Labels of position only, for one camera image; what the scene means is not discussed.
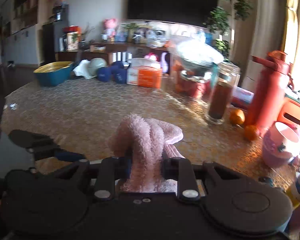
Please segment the pink fluffy towel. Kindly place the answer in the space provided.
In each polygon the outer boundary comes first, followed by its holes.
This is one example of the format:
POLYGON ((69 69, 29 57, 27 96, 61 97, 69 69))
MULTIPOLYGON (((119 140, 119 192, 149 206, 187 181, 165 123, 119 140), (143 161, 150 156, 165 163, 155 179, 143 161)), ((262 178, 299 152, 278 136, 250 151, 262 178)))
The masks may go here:
POLYGON ((165 121, 143 118, 137 114, 125 116, 108 146, 116 157, 131 157, 130 177, 120 180, 117 189, 134 193, 177 192, 177 182, 161 174, 162 155, 183 156, 174 146, 183 139, 180 127, 165 121))

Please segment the lace tablecloth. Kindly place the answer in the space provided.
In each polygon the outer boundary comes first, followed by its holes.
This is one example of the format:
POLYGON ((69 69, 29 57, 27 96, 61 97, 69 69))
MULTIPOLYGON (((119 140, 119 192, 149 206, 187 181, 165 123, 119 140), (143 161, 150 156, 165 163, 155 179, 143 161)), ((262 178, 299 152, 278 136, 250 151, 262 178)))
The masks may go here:
POLYGON ((260 140, 249 143, 240 127, 206 122, 205 102, 171 90, 77 79, 52 88, 32 82, 6 100, 1 121, 6 133, 45 134, 90 160, 132 150, 134 165, 125 191, 177 189, 175 181, 160 175, 163 151, 195 164, 214 161, 254 179, 267 176, 282 188, 295 178, 291 166, 272 169, 264 164, 260 140))

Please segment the small crumpled wrapper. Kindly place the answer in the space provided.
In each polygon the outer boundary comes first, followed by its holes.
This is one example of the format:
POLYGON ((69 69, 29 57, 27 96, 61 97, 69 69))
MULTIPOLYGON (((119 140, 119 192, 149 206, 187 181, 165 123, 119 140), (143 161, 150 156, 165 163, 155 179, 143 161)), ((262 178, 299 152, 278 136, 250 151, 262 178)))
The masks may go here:
POLYGON ((17 103, 10 103, 4 106, 4 109, 10 109, 12 111, 15 111, 18 108, 17 103))

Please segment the teal basin with yellow strainer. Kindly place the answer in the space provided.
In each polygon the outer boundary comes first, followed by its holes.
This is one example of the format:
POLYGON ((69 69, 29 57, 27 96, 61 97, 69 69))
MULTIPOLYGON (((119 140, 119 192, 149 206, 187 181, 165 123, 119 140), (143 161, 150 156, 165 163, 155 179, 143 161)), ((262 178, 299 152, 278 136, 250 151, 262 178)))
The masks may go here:
POLYGON ((41 86, 55 87, 68 80, 71 71, 71 61, 57 61, 41 66, 33 73, 41 86))

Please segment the orange fruit near jar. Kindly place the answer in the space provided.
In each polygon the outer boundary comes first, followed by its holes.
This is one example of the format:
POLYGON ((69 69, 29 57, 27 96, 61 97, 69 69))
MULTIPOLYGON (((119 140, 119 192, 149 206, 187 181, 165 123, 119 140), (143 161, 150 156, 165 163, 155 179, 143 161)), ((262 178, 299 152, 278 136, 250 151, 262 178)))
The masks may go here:
POLYGON ((229 115, 230 124, 241 126, 245 122, 245 114, 241 109, 234 108, 229 115))

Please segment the orange fruit near thermos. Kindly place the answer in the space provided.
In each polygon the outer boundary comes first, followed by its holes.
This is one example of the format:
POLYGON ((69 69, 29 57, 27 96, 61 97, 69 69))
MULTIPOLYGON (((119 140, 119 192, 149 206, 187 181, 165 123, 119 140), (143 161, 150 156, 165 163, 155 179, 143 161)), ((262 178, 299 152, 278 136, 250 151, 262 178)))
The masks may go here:
POLYGON ((260 135, 259 129, 255 125, 247 125, 243 131, 243 137, 247 141, 255 141, 260 135))

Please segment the white cloth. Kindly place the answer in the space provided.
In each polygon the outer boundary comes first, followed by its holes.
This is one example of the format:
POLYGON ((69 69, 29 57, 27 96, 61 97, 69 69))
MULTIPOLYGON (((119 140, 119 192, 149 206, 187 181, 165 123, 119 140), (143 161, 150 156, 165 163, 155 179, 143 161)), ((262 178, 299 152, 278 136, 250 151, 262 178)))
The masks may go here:
POLYGON ((90 61, 82 60, 74 69, 73 72, 76 76, 84 77, 86 80, 94 78, 89 72, 90 61))

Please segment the blue dumbbell left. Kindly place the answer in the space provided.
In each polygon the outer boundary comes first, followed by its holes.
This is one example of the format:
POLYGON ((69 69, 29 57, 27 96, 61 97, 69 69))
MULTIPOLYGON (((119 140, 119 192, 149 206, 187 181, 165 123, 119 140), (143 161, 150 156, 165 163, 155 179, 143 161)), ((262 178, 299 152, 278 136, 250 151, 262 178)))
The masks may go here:
POLYGON ((111 79, 120 74, 120 71, 124 70, 124 65, 122 61, 115 61, 109 67, 101 67, 97 70, 98 81, 108 82, 111 79))

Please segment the blue dumbbell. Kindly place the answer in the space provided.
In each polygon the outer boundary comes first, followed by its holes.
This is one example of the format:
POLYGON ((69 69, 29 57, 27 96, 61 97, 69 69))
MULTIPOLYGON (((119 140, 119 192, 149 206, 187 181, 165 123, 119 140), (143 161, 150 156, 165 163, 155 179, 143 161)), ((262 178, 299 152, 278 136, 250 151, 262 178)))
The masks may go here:
POLYGON ((101 67, 97 70, 98 81, 108 82, 111 79, 120 74, 120 71, 124 70, 124 65, 122 61, 115 61, 109 67, 101 67))
POLYGON ((111 70, 113 80, 119 84, 127 83, 127 70, 125 68, 113 68, 111 70))

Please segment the blue dumbbell right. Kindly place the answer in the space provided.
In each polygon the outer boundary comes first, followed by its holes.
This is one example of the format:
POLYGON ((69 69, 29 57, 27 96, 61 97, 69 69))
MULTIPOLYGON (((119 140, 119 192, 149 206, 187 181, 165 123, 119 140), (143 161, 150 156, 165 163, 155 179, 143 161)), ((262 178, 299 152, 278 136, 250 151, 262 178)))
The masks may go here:
POLYGON ((113 80, 119 84, 127 83, 127 70, 125 68, 113 68, 111 70, 113 80))

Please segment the pink mug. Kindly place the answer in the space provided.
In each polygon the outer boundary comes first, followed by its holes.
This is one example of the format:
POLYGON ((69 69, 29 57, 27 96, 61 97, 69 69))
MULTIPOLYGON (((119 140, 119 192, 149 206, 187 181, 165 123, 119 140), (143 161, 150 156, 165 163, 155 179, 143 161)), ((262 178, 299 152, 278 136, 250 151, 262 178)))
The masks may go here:
POLYGON ((291 162, 300 152, 300 136, 287 124, 274 122, 264 134, 262 158, 270 168, 279 168, 291 162))

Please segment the pale green bowl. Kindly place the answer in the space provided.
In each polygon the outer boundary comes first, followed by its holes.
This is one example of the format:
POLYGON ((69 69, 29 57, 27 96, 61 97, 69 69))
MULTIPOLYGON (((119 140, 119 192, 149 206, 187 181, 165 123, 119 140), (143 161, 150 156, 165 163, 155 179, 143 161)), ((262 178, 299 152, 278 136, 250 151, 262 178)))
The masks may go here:
POLYGON ((106 66, 107 66, 107 62, 105 61, 105 59, 98 57, 98 58, 94 58, 90 61, 90 63, 88 64, 87 70, 88 70, 88 73, 92 77, 96 77, 98 69, 106 67, 106 66))

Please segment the orange white tissue box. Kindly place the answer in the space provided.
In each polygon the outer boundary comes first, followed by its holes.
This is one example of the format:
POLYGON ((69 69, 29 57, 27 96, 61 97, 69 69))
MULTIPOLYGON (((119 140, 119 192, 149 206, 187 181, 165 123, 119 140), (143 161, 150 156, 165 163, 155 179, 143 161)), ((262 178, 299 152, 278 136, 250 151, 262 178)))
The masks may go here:
POLYGON ((162 69, 160 63, 145 58, 133 58, 127 68, 128 85, 160 88, 162 81, 162 69))

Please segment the wooden sideboard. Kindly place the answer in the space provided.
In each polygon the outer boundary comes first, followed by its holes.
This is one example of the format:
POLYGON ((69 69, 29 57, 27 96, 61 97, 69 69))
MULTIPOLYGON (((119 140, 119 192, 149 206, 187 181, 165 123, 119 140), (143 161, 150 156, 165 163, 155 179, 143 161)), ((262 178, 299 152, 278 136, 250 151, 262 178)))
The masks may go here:
POLYGON ((76 50, 59 51, 55 53, 56 61, 79 62, 81 60, 92 60, 94 58, 103 58, 108 65, 111 65, 114 53, 131 53, 132 58, 144 57, 149 53, 153 53, 161 60, 163 53, 168 53, 165 47, 151 48, 146 44, 134 44, 132 42, 95 42, 85 45, 76 50))

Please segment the glass jar of dark tea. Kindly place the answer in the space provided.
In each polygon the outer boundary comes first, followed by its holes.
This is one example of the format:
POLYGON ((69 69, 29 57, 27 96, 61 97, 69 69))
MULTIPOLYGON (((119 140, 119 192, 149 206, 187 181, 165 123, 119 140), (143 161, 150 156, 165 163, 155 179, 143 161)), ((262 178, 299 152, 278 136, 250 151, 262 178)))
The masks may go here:
POLYGON ((206 119, 213 124, 222 124, 230 106, 232 94, 238 85, 240 68, 231 62, 223 61, 213 69, 210 79, 211 92, 206 119))

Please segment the plastic bag of fruit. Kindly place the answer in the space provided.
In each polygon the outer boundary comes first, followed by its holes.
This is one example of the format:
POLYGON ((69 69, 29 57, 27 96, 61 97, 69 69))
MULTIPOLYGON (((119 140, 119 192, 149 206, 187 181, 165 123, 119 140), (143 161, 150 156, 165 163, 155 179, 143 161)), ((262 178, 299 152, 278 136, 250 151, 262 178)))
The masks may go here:
POLYGON ((206 85, 218 72, 223 55, 205 39, 173 36, 168 45, 172 56, 171 77, 177 93, 201 98, 206 85))

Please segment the black mini fridge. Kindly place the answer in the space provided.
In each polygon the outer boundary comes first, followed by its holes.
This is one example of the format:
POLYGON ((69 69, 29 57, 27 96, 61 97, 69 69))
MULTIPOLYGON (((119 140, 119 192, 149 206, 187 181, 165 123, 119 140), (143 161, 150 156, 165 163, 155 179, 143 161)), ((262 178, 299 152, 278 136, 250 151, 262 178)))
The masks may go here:
POLYGON ((63 29, 68 26, 69 22, 66 20, 43 25, 43 59, 45 64, 56 61, 55 54, 60 51, 59 39, 64 35, 63 29))

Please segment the red thermos jug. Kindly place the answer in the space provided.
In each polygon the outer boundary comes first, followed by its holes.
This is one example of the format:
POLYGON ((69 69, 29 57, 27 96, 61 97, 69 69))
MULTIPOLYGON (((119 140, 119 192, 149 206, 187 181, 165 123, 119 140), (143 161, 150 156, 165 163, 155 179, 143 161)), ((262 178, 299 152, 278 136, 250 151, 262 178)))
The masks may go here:
POLYGON ((256 90, 248 107, 244 125, 254 125, 260 137, 263 137, 277 120, 285 90, 290 83, 290 64, 286 63, 286 56, 286 53, 275 50, 269 52, 265 59, 252 57, 255 63, 263 66, 263 69, 258 76, 256 90))

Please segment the orange plastic stool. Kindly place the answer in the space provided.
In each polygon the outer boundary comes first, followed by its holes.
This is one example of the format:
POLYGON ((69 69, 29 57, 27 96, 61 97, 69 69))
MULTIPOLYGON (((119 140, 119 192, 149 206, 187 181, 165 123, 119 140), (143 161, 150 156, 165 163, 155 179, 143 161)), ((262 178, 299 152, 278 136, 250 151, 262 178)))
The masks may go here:
POLYGON ((277 121, 300 127, 300 103, 285 97, 277 121))

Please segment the pink doll figure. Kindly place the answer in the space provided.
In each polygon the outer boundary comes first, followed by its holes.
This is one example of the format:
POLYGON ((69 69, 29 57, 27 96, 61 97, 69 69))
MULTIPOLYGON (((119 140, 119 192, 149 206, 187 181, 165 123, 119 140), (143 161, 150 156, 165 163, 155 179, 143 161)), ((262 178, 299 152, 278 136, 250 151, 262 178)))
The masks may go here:
POLYGON ((102 34, 102 40, 104 42, 110 41, 113 42, 115 40, 116 29, 118 25, 118 21, 116 18, 105 19, 103 22, 104 31, 102 34))

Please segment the green potted tree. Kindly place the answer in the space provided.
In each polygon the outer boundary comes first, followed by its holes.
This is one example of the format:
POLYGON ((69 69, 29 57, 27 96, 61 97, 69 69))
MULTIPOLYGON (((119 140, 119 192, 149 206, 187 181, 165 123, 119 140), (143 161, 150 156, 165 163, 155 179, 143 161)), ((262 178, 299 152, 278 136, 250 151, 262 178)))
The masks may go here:
POLYGON ((230 35, 230 41, 225 42, 219 38, 216 45, 219 51, 226 53, 227 60, 231 61, 234 57, 236 21, 245 21, 250 16, 253 6, 249 0, 221 1, 230 8, 215 7, 210 11, 207 20, 203 22, 203 26, 213 34, 225 35, 228 33, 230 35))

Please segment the black television screen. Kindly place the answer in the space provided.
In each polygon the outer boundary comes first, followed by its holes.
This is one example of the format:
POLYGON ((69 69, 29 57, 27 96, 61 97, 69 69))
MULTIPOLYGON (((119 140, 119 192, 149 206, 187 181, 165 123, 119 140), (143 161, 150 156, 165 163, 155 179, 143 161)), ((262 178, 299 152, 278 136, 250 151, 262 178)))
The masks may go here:
POLYGON ((127 18, 201 26, 218 0, 128 0, 127 18))

